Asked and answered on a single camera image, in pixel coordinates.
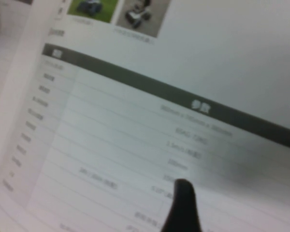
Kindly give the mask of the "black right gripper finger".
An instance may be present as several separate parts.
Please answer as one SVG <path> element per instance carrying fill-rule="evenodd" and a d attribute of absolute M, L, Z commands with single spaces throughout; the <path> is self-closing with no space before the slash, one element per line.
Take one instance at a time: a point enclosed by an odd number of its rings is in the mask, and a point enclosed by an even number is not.
<path fill-rule="evenodd" d="M 196 194 L 186 179 L 174 182 L 174 198 L 169 214 L 161 228 L 162 232 L 201 232 Z"/>

